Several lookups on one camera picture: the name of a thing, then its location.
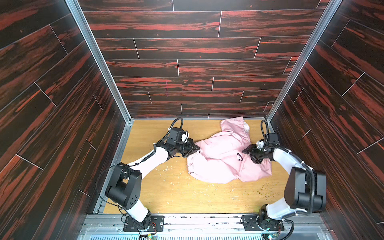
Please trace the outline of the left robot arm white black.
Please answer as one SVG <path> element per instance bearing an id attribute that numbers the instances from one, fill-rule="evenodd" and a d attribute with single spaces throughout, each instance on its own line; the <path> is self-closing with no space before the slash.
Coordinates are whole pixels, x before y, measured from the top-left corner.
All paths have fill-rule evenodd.
<path id="1" fill-rule="evenodd" d="M 146 229 L 151 212 L 140 201 L 143 178 L 157 166 L 177 157 L 177 154 L 186 158 L 200 149 L 191 138 L 182 143 L 155 143 L 153 151 L 139 160 L 130 165 L 119 163 L 114 167 L 105 195 L 126 210 L 127 218 L 131 218 L 138 228 Z"/>

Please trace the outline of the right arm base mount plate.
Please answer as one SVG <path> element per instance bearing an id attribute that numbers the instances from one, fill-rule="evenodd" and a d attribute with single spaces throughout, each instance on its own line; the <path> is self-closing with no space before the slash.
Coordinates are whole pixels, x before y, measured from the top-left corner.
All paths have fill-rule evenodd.
<path id="1" fill-rule="evenodd" d="M 280 232 L 285 229 L 282 221 L 261 217 L 260 215 L 243 215 L 241 217 L 241 224 L 245 231 Z"/>

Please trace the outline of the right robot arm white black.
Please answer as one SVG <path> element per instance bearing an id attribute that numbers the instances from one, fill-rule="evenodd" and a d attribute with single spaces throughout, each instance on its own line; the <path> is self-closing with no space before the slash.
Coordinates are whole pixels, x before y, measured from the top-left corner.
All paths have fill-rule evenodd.
<path id="1" fill-rule="evenodd" d="M 283 221 L 299 214 L 309 215 L 325 209 L 327 177 L 308 166 L 291 150 L 279 145 L 253 144 L 242 150 L 255 164 L 269 159 L 279 163 L 289 174 L 282 199 L 263 205 L 259 213 L 244 221 L 246 230 L 257 226 L 262 231 L 283 230 Z"/>

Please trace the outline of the pink zip jacket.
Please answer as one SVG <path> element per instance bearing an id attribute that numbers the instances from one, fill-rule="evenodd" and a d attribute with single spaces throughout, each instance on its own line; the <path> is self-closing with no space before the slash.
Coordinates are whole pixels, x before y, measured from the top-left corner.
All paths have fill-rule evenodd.
<path id="1" fill-rule="evenodd" d="M 200 150 L 187 157 L 189 174 L 197 180 L 227 184 L 233 180 L 254 182 L 272 175 L 272 164 L 253 163 L 242 151 L 251 145 L 250 127 L 243 117 L 221 121 L 221 131 L 196 143 Z"/>

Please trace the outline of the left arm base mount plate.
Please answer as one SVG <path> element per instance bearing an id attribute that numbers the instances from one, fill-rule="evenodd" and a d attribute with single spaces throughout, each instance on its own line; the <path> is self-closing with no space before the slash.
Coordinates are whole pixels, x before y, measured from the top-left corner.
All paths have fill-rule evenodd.
<path id="1" fill-rule="evenodd" d="M 123 232 L 162 232 L 164 229 L 165 217 L 161 215 L 146 216 L 142 222 L 138 222 L 132 217 L 126 217 Z"/>

